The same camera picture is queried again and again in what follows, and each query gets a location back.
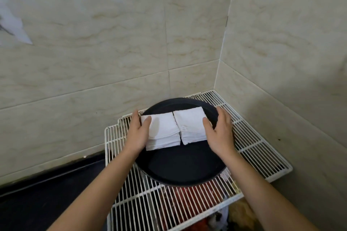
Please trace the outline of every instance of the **white paper on wall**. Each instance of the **white paper on wall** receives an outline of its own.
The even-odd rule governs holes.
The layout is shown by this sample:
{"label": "white paper on wall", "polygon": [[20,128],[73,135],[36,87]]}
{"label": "white paper on wall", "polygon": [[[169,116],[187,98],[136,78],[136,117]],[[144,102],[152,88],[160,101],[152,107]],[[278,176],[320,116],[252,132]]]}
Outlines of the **white paper on wall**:
{"label": "white paper on wall", "polygon": [[4,30],[13,35],[20,42],[33,44],[23,29],[23,22],[20,18],[15,17],[7,7],[8,0],[0,0],[0,30]]}

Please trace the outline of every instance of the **black round tray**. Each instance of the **black round tray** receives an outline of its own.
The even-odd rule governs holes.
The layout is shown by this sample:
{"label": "black round tray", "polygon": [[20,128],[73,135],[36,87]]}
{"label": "black round tray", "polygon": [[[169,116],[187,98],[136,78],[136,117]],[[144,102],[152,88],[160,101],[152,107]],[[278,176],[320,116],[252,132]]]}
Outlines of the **black round tray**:
{"label": "black round tray", "polygon": [[[175,98],[159,102],[147,109],[143,115],[162,114],[177,110],[202,107],[215,128],[218,120],[216,108],[206,102]],[[149,177],[165,185],[188,187],[205,183],[224,169],[225,164],[210,149],[207,141],[163,148],[142,150],[136,159],[137,166]]]}

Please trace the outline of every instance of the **stack of white napkins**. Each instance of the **stack of white napkins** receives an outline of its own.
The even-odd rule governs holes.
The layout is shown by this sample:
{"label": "stack of white napkins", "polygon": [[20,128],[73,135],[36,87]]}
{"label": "stack of white napkins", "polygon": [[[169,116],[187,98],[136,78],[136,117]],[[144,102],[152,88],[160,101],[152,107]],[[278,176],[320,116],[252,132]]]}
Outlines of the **stack of white napkins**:
{"label": "stack of white napkins", "polygon": [[[179,128],[172,112],[150,116],[152,122],[146,145],[147,151],[180,145]],[[148,115],[141,116],[141,122],[147,117]]]}
{"label": "stack of white napkins", "polygon": [[176,123],[180,130],[183,144],[206,140],[202,118],[206,117],[202,107],[174,111]]}

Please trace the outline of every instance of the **person's left hand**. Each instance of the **person's left hand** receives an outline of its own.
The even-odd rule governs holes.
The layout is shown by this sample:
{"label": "person's left hand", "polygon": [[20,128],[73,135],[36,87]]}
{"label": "person's left hand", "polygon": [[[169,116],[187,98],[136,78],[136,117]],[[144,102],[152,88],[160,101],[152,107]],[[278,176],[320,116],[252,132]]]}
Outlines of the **person's left hand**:
{"label": "person's left hand", "polygon": [[149,116],[144,120],[141,126],[138,111],[137,109],[134,110],[130,120],[127,141],[125,143],[126,149],[131,150],[136,153],[136,155],[142,151],[148,141],[151,121],[152,117]]}

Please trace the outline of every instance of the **bare arm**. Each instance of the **bare arm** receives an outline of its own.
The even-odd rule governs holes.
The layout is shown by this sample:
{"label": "bare arm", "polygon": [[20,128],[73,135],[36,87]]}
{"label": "bare arm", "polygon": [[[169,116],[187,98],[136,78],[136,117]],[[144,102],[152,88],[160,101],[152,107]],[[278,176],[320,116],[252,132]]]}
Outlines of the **bare arm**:
{"label": "bare arm", "polygon": [[132,114],[127,142],[109,165],[51,225],[48,231],[99,231],[138,154],[148,140],[151,118],[140,125]]}
{"label": "bare arm", "polygon": [[266,231],[318,230],[283,195],[247,163],[234,148],[231,116],[220,107],[218,123],[213,130],[204,118],[207,141],[223,160],[246,200]]}

